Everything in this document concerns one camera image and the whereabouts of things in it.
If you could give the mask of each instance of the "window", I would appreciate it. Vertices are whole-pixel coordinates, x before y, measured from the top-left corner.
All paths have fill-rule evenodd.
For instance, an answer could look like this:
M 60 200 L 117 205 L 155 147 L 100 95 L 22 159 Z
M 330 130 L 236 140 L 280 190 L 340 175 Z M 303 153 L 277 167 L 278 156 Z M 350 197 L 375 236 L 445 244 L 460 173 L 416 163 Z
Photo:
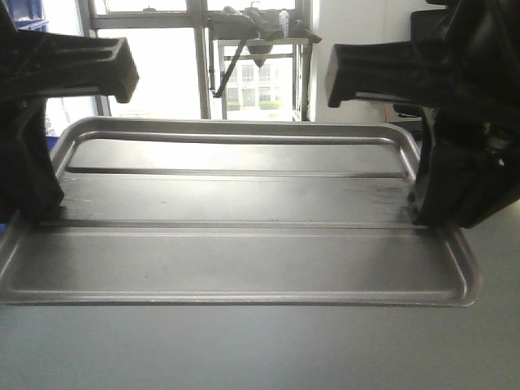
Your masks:
M 228 103 L 238 103 L 238 88 L 227 88 L 226 94 Z
M 259 70 L 260 82 L 266 83 L 271 81 L 271 65 L 266 63 Z
M 95 0 L 96 12 L 186 11 L 185 0 Z
M 242 82 L 252 83 L 254 81 L 254 65 L 244 65 L 242 67 Z
M 269 102 L 271 100 L 271 88 L 260 87 L 260 102 Z
M 238 73 L 237 73 L 237 69 L 235 67 L 235 69 L 233 69 L 233 72 L 231 74 L 231 76 L 229 77 L 229 83 L 230 84 L 236 84 L 238 82 Z
M 242 89 L 242 106 L 254 107 L 257 104 L 257 94 L 255 89 Z
M 311 2 L 262 0 L 253 6 L 278 12 L 287 8 L 293 10 L 295 18 L 309 20 Z M 78 10 L 82 18 L 90 18 L 85 24 L 98 36 L 128 38 L 141 77 L 127 105 L 120 105 L 113 98 L 96 97 L 97 106 L 105 114 L 166 119 L 292 120 L 294 108 L 299 111 L 301 102 L 306 102 L 298 96 L 293 98 L 293 91 L 302 90 L 297 83 L 300 79 L 293 76 L 294 69 L 300 72 L 310 68 L 310 61 L 303 66 L 298 57 L 300 51 L 295 50 L 301 49 L 300 43 L 273 45 L 262 68 L 252 61 L 258 63 L 262 58 L 246 47 L 242 52 L 246 58 L 236 65 L 223 99 L 212 97 L 211 91 L 219 87 L 220 76 L 227 69 L 224 64 L 231 62 L 238 41 L 209 42 L 206 21 L 211 12 L 226 6 L 237 10 L 251 7 L 250 0 L 84 0 L 84 4 Z M 279 97 L 275 91 L 278 84 L 286 85 Z
M 261 2 L 254 3 L 254 6 L 261 10 L 276 9 L 281 10 L 282 8 L 292 10 L 295 7 L 294 0 L 262 0 Z M 236 10 L 244 10 L 251 6 L 250 0 L 208 0 L 208 10 L 220 11 L 224 7 L 233 7 Z
M 113 116 L 200 119 L 200 101 L 191 28 L 99 30 L 100 37 L 126 37 L 139 72 L 132 100 L 110 98 Z M 150 42 L 175 42 L 175 50 L 157 50 Z

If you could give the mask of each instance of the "window frame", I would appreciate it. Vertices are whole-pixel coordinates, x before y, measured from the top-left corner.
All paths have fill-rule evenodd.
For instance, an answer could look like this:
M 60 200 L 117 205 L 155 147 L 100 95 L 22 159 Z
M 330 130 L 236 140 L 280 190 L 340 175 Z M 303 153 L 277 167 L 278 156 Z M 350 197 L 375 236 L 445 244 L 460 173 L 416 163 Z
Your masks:
M 186 0 L 186 11 L 116 11 L 104 15 L 96 13 L 95 0 L 76 0 L 76 4 L 85 36 L 95 37 L 97 30 L 113 28 L 193 28 L 201 119 L 210 119 L 206 28 L 211 11 L 208 11 L 206 0 Z M 308 24 L 311 10 L 312 0 L 295 0 L 296 15 Z M 297 86 L 292 88 L 296 93 Z M 108 98 L 96 97 L 96 106 L 98 114 L 110 115 Z

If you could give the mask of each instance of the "glass pane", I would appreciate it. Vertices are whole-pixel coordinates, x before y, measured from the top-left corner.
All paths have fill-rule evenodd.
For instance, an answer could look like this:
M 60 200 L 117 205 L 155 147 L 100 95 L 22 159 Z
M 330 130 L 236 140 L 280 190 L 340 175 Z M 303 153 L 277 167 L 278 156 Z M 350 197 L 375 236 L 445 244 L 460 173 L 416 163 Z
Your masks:
M 227 85 L 227 118 L 293 120 L 293 59 L 270 58 L 256 68 L 251 61 L 236 65 L 238 78 Z
M 260 10 L 281 10 L 282 8 L 292 10 L 295 7 L 294 3 L 295 0 L 262 0 L 255 2 L 254 6 Z M 221 11 L 227 6 L 242 11 L 251 6 L 251 0 L 208 0 L 208 10 L 210 11 Z
M 242 82 L 250 83 L 254 81 L 254 65 L 242 65 Z
M 242 106 L 255 107 L 257 101 L 256 89 L 242 89 Z
M 261 83 L 268 83 L 271 79 L 271 65 L 265 64 L 258 70 Z
M 269 102 L 271 100 L 271 88 L 260 87 L 260 105 L 262 102 Z
M 111 29 L 99 30 L 98 33 L 100 37 L 128 39 L 140 76 L 128 104 L 110 99 L 113 116 L 201 118 L 195 41 L 191 28 Z
M 186 11 L 185 0 L 95 0 L 96 13 Z

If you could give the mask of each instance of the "white wall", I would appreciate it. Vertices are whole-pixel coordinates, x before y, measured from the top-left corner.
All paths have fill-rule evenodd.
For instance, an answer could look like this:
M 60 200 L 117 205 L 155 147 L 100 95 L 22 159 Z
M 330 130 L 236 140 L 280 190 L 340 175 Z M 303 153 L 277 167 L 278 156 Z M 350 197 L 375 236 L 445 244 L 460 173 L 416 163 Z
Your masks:
M 439 8 L 424 0 L 314 0 L 313 30 L 323 40 L 314 45 L 311 63 L 310 119 L 322 123 L 377 124 L 383 105 L 362 101 L 327 107 L 325 74 L 336 43 L 371 44 L 410 39 L 410 13 Z

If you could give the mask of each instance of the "tray rim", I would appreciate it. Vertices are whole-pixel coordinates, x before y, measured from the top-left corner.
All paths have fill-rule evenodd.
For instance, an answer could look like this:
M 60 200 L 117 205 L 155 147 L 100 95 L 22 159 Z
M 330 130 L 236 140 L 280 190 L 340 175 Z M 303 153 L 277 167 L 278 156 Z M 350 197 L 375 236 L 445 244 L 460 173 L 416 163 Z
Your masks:
M 110 124 L 125 125 L 124 130 L 99 130 L 103 126 Z M 142 130 L 143 125 L 152 128 L 152 131 Z M 203 127 L 203 132 L 194 132 L 195 128 Z M 356 140 L 365 145 L 368 141 L 377 141 L 377 144 L 394 144 L 400 151 L 401 159 L 405 164 L 405 169 L 409 173 L 410 179 L 415 179 L 415 172 L 418 168 L 419 150 L 413 137 L 404 129 L 397 126 L 382 123 L 371 124 L 337 124 L 337 123 L 286 123 L 286 122 L 238 122 L 227 120 L 161 120 L 161 119 L 124 119 L 112 117 L 89 117 L 70 125 L 58 139 L 51 159 L 56 171 L 56 176 L 60 177 L 66 169 L 68 161 L 75 153 L 77 147 L 84 141 L 91 139 L 124 139 L 125 141 L 194 141 L 198 142 L 226 142 L 226 143 L 251 143 L 251 144 L 316 144 L 323 145 L 323 139 L 331 145 L 343 145 Z M 25 221 L 19 213 L 15 213 L 11 219 L 2 239 L 0 240 L 0 253 L 6 251 L 6 247 L 12 247 L 9 256 L 0 258 L 0 280 L 9 263 L 15 254 L 15 247 L 18 240 L 30 228 L 30 224 Z M 456 268 L 457 277 L 461 281 L 462 293 L 460 298 L 452 298 L 446 301 L 389 301 L 388 299 L 343 297 L 344 292 L 338 292 L 338 297 L 332 299 L 334 293 L 327 293 L 328 298 L 323 296 L 323 292 L 309 292 L 307 294 L 299 292 L 299 296 L 307 295 L 309 300 L 291 298 L 290 294 L 280 293 L 259 293 L 254 294 L 255 299 L 251 299 L 251 292 L 247 293 L 200 293 L 177 295 L 175 300 L 173 295 L 162 296 L 161 294 L 147 293 L 145 300 L 141 295 L 132 298 L 136 294 L 118 294 L 114 299 L 114 293 L 106 293 L 111 299 L 100 300 L 102 292 L 93 294 L 83 294 L 77 299 L 67 299 L 56 297 L 55 299 L 41 299 L 25 301 L 22 292 L 15 295 L 18 299 L 0 295 L 0 304 L 8 305 L 323 305 L 323 306 L 470 306 L 478 298 L 482 287 L 483 278 L 480 275 L 479 267 L 475 257 L 467 244 L 462 230 L 452 222 L 447 222 L 444 226 L 437 228 L 438 234 L 444 238 L 449 252 L 452 254 L 453 265 Z M 46 297 L 52 297 L 52 292 L 46 292 Z

